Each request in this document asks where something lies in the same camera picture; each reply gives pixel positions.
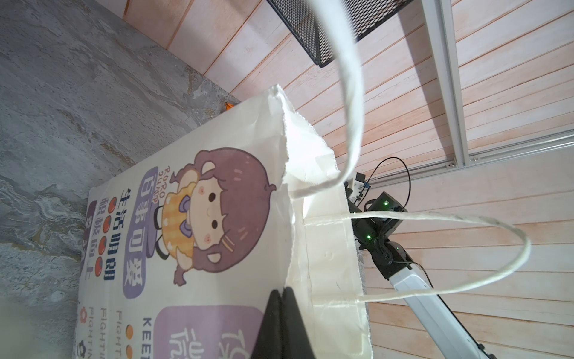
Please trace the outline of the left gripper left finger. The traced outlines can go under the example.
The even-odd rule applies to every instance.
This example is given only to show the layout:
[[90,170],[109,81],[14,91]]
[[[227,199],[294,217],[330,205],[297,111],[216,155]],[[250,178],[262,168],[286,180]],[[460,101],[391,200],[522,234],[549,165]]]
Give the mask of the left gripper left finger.
[[280,292],[273,290],[268,298],[251,359],[283,357],[282,306]]

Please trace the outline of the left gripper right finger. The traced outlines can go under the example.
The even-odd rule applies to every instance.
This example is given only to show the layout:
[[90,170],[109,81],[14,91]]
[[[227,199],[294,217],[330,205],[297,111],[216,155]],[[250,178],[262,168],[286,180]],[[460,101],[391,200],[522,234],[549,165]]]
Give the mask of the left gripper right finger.
[[315,359],[294,290],[286,287],[281,296],[282,358]]

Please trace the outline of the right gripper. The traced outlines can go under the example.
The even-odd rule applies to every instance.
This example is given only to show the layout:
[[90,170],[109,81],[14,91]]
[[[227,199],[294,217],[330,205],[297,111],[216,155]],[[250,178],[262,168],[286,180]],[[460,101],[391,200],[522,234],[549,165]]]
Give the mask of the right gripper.
[[[376,199],[369,200],[363,210],[351,204],[352,213],[361,212],[406,212],[405,207],[387,192],[382,192]],[[402,220],[393,218],[361,218],[351,221],[354,236],[360,250],[374,251],[388,242],[389,236],[396,230]]]

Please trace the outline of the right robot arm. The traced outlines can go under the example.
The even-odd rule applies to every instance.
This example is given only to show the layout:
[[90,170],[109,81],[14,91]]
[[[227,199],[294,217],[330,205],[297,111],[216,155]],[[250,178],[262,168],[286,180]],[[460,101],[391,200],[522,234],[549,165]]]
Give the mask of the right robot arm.
[[[362,218],[351,221],[361,250],[371,258],[381,275],[396,293],[431,289],[428,276],[415,270],[418,264],[397,242],[390,240],[401,221],[398,219]],[[406,299],[422,326],[445,358],[494,358],[466,330],[440,296],[418,296]]]

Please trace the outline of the white printed paper bag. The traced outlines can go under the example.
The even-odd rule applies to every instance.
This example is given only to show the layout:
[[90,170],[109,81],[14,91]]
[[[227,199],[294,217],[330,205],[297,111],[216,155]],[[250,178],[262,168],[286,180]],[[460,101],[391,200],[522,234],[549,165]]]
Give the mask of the white printed paper bag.
[[353,219],[445,221],[437,212],[352,213],[345,181],[364,129],[360,60],[342,1],[308,1],[339,76],[348,160],[275,85],[91,189],[74,358],[251,358],[273,290],[294,290],[315,358],[371,358],[367,304],[460,293],[530,257],[445,289],[396,293],[359,249]]

